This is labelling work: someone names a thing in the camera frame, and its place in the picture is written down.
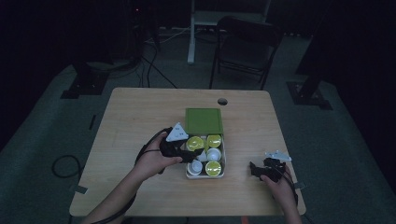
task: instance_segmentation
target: green lid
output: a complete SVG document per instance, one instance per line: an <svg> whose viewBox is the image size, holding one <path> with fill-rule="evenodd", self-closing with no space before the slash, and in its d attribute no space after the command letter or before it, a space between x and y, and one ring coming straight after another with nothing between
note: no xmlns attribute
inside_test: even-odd
<svg viewBox="0 0 396 224"><path fill-rule="evenodd" d="M186 108L186 133L223 133L220 109Z"/></svg>

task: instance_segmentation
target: wooden table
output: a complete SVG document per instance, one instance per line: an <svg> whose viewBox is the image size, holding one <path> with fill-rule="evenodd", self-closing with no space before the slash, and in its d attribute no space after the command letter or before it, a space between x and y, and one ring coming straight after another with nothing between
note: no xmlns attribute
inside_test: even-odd
<svg viewBox="0 0 396 224"><path fill-rule="evenodd" d="M219 105L225 98L227 105ZM191 180L176 164L143 183L127 216L271 216L282 212L267 187L250 175L250 161L262 167L264 152L288 154L270 95L266 91L116 88L70 207L86 216L134 167L140 148L156 132L184 125L185 109L220 108L227 163L220 179ZM290 162L288 166L297 181ZM305 212L301 192L298 210Z"/></svg>

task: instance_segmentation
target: chair back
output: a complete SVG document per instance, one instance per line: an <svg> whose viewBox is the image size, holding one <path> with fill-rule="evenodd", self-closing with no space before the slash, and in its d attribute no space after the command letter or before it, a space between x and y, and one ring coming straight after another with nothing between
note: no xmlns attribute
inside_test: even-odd
<svg viewBox="0 0 396 224"><path fill-rule="evenodd" d="M226 16L219 20L217 32L224 30L247 42L263 43L277 48L283 38L283 31L273 24L258 21L246 21L234 16Z"/></svg>

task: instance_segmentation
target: gray carpet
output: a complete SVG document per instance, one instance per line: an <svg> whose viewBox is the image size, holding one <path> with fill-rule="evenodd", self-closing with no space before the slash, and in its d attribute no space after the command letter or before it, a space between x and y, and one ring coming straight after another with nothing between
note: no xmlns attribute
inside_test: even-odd
<svg viewBox="0 0 396 224"><path fill-rule="evenodd" d="M214 53L212 35L199 35L195 64L187 64L189 39L180 35L162 43L154 64L178 88L207 89ZM361 134L334 86L322 82L320 90L333 110L295 105L286 82L304 81L294 72L309 40L285 37L275 57L265 90L271 93L293 166L303 190L307 216L314 223L395 223L396 198L378 170ZM153 58L146 47L145 58ZM106 64L93 63L105 69ZM68 208L78 177L56 177L52 163L62 155L88 158L111 91L116 87L146 88L148 63L135 71L110 74L102 95L60 99L75 78L66 67L48 86L27 120L0 154L0 223L67 223ZM214 89L257 90L255 77L215 76ZM155 69L151 88L173 88ZM62 175L73 173L73 160L57 163ZM74 217L73 223L79 223ZM134 223L186 223L184 217L136 217ZM311 223L303 217L304 223ZM240 217L190 217L193 223L241 223ZM282 217L250 217L249 223L283 223Z"/></svg>

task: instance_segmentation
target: black chair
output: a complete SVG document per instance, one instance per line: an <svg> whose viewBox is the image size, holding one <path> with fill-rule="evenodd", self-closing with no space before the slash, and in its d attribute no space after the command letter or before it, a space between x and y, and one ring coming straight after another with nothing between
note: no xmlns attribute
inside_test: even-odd
<svg viewBox="0 0 396 224"><path fill-rule="evenodd" d="M218 43L209 89L212 89L215 68L220 73L220 68L226 67L260 76L262 90L283 31L269 23L226 16L219 20L216 32Z"/></svg>

